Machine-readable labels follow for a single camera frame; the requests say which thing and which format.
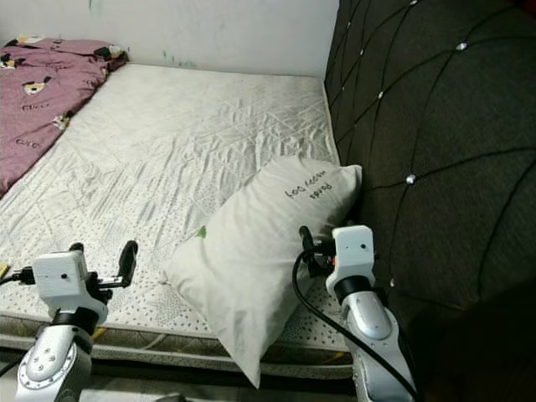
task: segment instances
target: mattress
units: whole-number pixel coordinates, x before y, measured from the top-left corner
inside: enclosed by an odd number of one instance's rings
[[[122,246],[136,240],[134,280],[115,291],[93,356],[238,371],[159,267],[272,157],[297,152],[338,163],[319,79],[129,64],[0,200],[0,261],[20,268],[80,241],[88,270],[113,275]],[[321,281],[309,298],[338,318]],[[49,321],[33,286],[3,286],[0,315],[9,348],[29,348]],[[298,307],[262,370],[347,377],[346,350]]]

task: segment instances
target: black cable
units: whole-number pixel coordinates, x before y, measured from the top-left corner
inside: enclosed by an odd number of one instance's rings
[[[350,342],[355,343],[356,346],[361,348],[368,356],[376,360],[376,362],[382,366],[389,374],[391,374],[402,386],[408,391],[408,393],[411,395],[411,397],[415,401],[421,401],[421,397],[417,393],[417,391],[413,388],[413,386],[409,383],[407,379],[404,378],[402,374],[400,374],[393,366],[387,362],[384,358],[382,358],[379,354],[377,354],[372,348],[370,348],[366,343],[361,341],[360,339],[356,338],[349,330],[347,330],[345,327],[337,324],[334,322],[330,317],[326,316],[322,312],[320,312],[318,309],[316,309],[307,299],[303,296],[302,292],[300,291],[300,288],[298,287],[298,268],[300,267],[300,264],[302,262],[302,259],[307,254],[312,253],[310,250],[302,251],[299,256],[296,258],[296,262],[294,263],[294,267],[292,268],[292,287],[294,288],[294,292],[296,293],[296,296],[298,300],[301,302],[301,304],[309,310],[312,314],[320,318],[322,321],[324,321],[327,325],[335,329],[336,331],[340,332],[342,335],[344,335]]]
[[[2,377],[5,373],[7,373],[9,370],[15,367],[17,364],[19,364],[22,359],[23,359],[23,356],[15,359],[11,363],[8,363],[4,367],[2,367],[2,369],[0,370],[0,377]]]
[[[0,286],[5,285],[8,282],[12,282],[12,281],[16,281],[16,280],[17,280],[17,278],[13,277],[13,275],[6,276],[5,278],[0,279]]]

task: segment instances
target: white pillow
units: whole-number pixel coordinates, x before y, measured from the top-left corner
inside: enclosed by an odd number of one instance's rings
[[[302,251],[298,229],[305,224],[314,238],[330,238],[360,183],[360,166],[278,157],[165,263],[168,282],[205,317],[255,387],[260,358],[298,304],[291,284]]]

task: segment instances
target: white wall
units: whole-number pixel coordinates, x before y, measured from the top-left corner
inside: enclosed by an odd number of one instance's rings
[[[0,0],[0,39],[100,39],[143,64],[323,77],[338,0]]]

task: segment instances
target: dark gray upholstered headboard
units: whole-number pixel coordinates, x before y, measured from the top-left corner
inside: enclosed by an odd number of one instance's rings
[[[534,353],[536,22],[500,0],[342,0],[326,87],[421,367],[456,343]]]

